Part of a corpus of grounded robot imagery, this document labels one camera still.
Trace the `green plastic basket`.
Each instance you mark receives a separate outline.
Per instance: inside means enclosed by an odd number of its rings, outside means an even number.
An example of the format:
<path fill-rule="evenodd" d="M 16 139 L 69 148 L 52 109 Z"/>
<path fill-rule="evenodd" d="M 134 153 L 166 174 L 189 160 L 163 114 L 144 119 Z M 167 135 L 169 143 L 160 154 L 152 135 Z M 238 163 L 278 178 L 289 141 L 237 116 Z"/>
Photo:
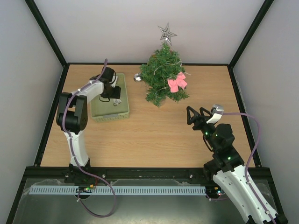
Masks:
<path fill-rule="evenodd" d="M 126 87 L 126 80 L 124 73 L 117 73 L 116 86 L 121 87 L 121 100 L 122 102 L 114 106 L 113 100 L 102 98 L 100 95 L 96 96 L 90 102 L 90 113 L 91 118 L 96 122 L 107 122 L 120 119 L 129 118 L 129 103 L 128 103 L 128 94 Z"/>

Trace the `silver ball ornament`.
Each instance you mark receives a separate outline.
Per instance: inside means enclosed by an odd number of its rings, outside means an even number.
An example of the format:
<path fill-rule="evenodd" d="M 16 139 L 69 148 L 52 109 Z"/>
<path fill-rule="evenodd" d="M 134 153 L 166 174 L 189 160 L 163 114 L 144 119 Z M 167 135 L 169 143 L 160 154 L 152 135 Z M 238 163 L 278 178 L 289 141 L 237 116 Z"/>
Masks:
<path fill-rule="evenodd" d="M 141 73 L 134 74 L 133 80 L 135 82 L 141 82 L 142 81 L 142 74 Z"/>

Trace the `pink ornaments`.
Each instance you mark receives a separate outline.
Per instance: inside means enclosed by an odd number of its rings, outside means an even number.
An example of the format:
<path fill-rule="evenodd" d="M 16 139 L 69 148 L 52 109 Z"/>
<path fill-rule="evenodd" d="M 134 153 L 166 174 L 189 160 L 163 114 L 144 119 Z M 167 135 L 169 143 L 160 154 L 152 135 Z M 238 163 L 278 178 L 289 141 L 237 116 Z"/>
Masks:
<path fill-rule="evenodd" d="M 179 88 L 185 89 L 187 86 L 187 82 L 185 81 L 185 74 L 180 72 L 177 74 L 175 79 L 168 79 L 168 86 L 170 88 L 171 93 L 176 93 L 179 91 Z"/>

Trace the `small green christmas tree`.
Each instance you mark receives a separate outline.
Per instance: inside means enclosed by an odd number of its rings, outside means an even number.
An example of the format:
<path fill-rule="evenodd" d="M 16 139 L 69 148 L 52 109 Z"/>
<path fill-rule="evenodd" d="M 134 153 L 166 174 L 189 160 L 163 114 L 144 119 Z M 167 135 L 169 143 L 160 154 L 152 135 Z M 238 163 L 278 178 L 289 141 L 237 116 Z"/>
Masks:
<path fill-rule="evenodd" d="M 146 90 L 146 101 L 151 102 L 157 107 L 161 107 L 166 99 L 175 102 L 185 100 L 189 97 L 186 88 L 179 88 L 176 93 L 171 93 L 168 86 L 168 79 L 175 79 L 177 74 L 185 69 L 179 53 L 174 51 L 172 47 L 163 43 L 160 49 L 154 51 L 149 57 L 147 63 L 140 66 L 142 81 L 148 87 Z"/>

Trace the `silver star ornament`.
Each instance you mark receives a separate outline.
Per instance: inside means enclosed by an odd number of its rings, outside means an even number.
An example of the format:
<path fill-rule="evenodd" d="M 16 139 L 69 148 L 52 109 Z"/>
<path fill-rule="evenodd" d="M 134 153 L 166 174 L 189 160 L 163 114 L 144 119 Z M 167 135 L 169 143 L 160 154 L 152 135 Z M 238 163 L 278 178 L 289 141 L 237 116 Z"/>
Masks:
<path fill-rule="evenodd" d="M 158 26 L 159 30 L 161 31 L 161 37 L 160 40 L 163 40 L 165 43 L 168 43 L 169 45 L 172 45 L 172 38 L 178 36 L 177 34 L 170 31 L 170 24 L 167 23 L 166 26 L 163 28 L 161 26 Z"/>

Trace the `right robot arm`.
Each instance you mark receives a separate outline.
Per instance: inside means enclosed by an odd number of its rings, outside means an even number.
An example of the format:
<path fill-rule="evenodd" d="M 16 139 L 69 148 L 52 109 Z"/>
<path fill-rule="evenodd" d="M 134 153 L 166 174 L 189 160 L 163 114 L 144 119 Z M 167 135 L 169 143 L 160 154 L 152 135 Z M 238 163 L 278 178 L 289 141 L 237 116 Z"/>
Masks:
<path fill-rule="evenodd" d="M 265 199 L 248 172 L 248 164 L 233 146 L 235 137 L 230 124 L 220 124 L 224 115 L 221 105 L 211 110 L 201 107 L 197 112 L 186 108 L 187 124 L 201 131 L 205 145 L 212 152 L 212 160 L 204 164 L 204 178 L 215 182 L 239 211 L 247 224 L 286 224 L 287 218 L 279 214 Z"/>

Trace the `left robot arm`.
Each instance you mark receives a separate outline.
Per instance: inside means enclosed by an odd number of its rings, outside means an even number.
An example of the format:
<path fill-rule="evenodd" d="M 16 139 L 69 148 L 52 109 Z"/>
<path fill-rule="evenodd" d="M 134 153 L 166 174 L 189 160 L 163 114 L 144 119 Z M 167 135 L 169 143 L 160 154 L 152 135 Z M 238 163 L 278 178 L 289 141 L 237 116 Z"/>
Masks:
<path fill-rule="evenodd" d="M 59 96 L 56 123 L 67 138 L 71 155 L 70 165 L 96 179 L 100 177 L 85 170 L 90 162 L 84 137 L 88 123 L 87 106 L 96 96 L 108 100 L 119 99 L 121 87 L 116 85 L 117 79 L 115 71 L 104 66 L 101 73 L 91 77 L 85 85 L 73 92 L 62 92 Z"/>

